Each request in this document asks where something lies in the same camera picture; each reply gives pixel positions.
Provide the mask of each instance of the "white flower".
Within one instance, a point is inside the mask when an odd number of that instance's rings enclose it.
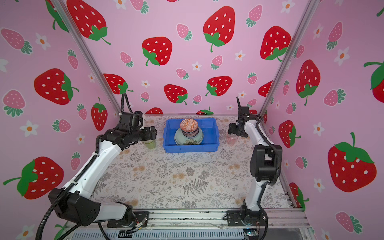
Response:
[[[319,135],[319,137],[321,136],[321,132],[323,132],[325,129],[323,127],[321,127],[321,122],[317,125],[313,125],[314,127],[314,130],[313,130],[313,134],[316,134]]]
[[[292,0],[288,0],[286,2],[284,1],[282,2],[282,4],[283,4],[283,8],[280,11],[281,13],[283,12],[289,13],[291,7],[295,5],[295,3],[292,2]]]
[[[313,39],[315,39],[315,38],[319,38],[320,37],[320,33],[321,33],[321,31],[323,30],[323,26],[321,26],[320,25],[320,23],[319,23],[319,26],[315,29],[315,30],[313,30]]]
[[[16,239],[26,240],[27,238],[30,238],[34,235],[33,229],[35,228],[35,225],[31,225],[30,227],[24,226],[22,233],[16,236]]]
[[[40,36],[40,34],[36,33],[36,43],[40,44],[41,47],[46,50],[47,47],[50,47],[51,45],[47,42],[47,37],[46,36]]]
[[[245,53],[243,53],[243,50],[240,50],[240,52],[235,53],[235,56],[236,56],[235,60],[240,60],[240,61],[242,61],[242,60],[243,60],[243,57],[245,57]]]
[[[8,64],[8,61],[5,59],[0,59],[0,71],[7,72],[7,69],[5,68],[5,65]]]
[[[79,145],[84,143],[84,138],[85,138],[85,136],[83,136],[83,135],[81,135],[81,133],[79,133],[79,136],[76,138]]]
[[[246,93],[244,93],[244,91],[242,91],[241,93],[239,93],[239,98],[244,98],[246,95]]]
[[[343,61],[344,60],[347,60],[349,59],[349,54],[348,54],[348,50],[349,50],[349,47],[347,47],[346,49],[344,50],[338,50],[337,52],[337,57],[335,58],[335,60],[333,60],[334,62],[339,62],[339,66],[341,66],[343,64]]]
[[[32,124],[31,121],[26,122],[26,126],[21,126],[20,129],[25,131],[24,136],[28,137],[29,135],[37,135],[36,129],[39,127],[37,124]]]
[[[201,65],[199,64],[199,62],[196,62],[195,64],[192,64],[192,67],[194,71],[200,71]]]
[[[143,80],[141,80],[141,85],[144,86],[145,88],[148,88],[148,86],[150,86],[148,81],[143,81]]]
[[[117,9],[126,9],[125,8],[125,4],[124,3],[126,3],[127,2],[127,0],[113,0],[115,3],[116,3],[116,8]]]
[[[319,190],[319,192],[321,192],[322,189],[325,189],[324,185],[321,184],[321,179],[320,178],[319,178],[319,180],[316,180],[316,178],[314,178],[313,181],[314,181],[313,187],[317,188],[317,190]]]

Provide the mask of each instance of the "floral tablecloth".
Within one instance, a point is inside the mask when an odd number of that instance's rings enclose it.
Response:
[[[166,153],[163,132],[168,119],[216,118],[220,134],[217,152]],[[114,159],[92,196],[97,202],[126,202],[136,209],[239,208],[248,195],[252,176],[249,138],[227,144],[228,125],[236,116],[146,116],[144,126],[155,126],[156,148],[131,146]],[[280,181],[267,189],[264,208],[287,208]]]

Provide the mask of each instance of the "pink wallpaper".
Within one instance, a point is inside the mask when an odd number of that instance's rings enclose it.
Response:
[[[317,239],[382,239],[383,7],[322,1],[268,107]]]
[[[307,0],[66,3],[118,100],[126,92],[144,113],[236,113],[237,96],[260,110]]]
[[[6,1],[0,29],[1,239],[34,239],[48,192],[78,171],[96,136],[118,119],[49,2]],[[51,215],[43,239],[64,223]]]

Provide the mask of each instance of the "blue plastic bin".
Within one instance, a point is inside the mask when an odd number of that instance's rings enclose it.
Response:
[[[163,147],[166,152],[216,152],[219,146],[218,127],[216,119],[195,119],[204,133],[204,138],[199,145],[177,145],[175,133],[184,119],[168,119],[164,129]]]

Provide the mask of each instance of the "pink strawberry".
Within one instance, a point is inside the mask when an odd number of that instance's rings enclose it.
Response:
[[[176,73],[179,78],[182,78],[184,80],[189,78],[187,71],[185,71],[184,69],[178,68],[176,69]]]
[[[196,95],[193,98],[193,104],[198,105],[200,102],[201,102],[201,96],[200,95]]]
[[[257,81],[256,73],[250,73],[248,75],[248,80],[249,84],[255,84]]]
[[[341,38],[342,34],[343,34],[343,23],[338,22],[333,27],[332,31],[329,33],[328,42],[327,42],[328,51],[331,51],[337,45],[337,40]]]
[[[133,67],[132,58],[128,54],[126,54],[125,52],[120,53],[120,59],[122,62],[125,63],[126,66],[128,66],[130,68]]]
[[[359,223],[354,216],[349,216],[346,212],[338,212],[335,214],[337,222],[345,228],[345,230],[353,233],[355,231],[357,234],[362,233],[362,225]]]
[[[141,100],[143,100],[144,102],[147,102],[149,99],[149,94],[147,92],[143,92],[140,96]]]
[[[71,159],[71,168],[72,170],[76,170],[80,165],[80,154],[78,152],[75,152]]]
[[[216,70],[219,68],[219,66],[223,63],[223,56],[218,55],[214,59],[212,59],[211,68],[213,70]]]
[[[21,93],[17,90],[9,90],[3,97],[4,111],[11,117],[23,114],[22,108],[25,108],[25,101]]]
[[[307,168],[308,162],[305,157],[298,157],[296,158],[296,166],[298,166],[300,169]]]
[[[20,50],[22,53],[28,55],[32,53],[32,46],[28,41],[24,41],[24,38],[20,33],[7,28],[2,28],[0,32],[12,48]]]
[[[189,41],[192,39],[192,32],[189,30],[187,25],[178,24],[176,26],[177,33],[179,37],[184,38],[184,40]]]
[[[342,101],[345,100],[346,93],[343,89],[338,89],[337,91],[335,89],[331,90],[324,98],[324,104],[328,106],[335,106],[336,103],[340,104]]]
[[[87,110],[84,108],[84,105],[79,103],[79,105],[77,105],[77,111],[79,111],[79,117],[81,117],[82,120],[87,119]]]
[[[62,119],[54,121],[52,127],[56,132],[66,132],[71,129],[71,124],[67,120]]]
[[[287,95],[287,93],[288,93],[288,90],[289,90],[289,86],[288,86],[288,84],[289,84],[289,81],[288,81],[288,79],[287,79],[287,80],[285,80],[285,82],[284,82],[284,87],[283,87],[283,95],[284,95],[284,96]]]
[[[74,51],[72,49],[68,50],[68,61],[69,61],[70,65],[73,67],[73,69],[77,69],[77,67],[79,65],[79,61],[77,60],[76,54],[74,53]]]

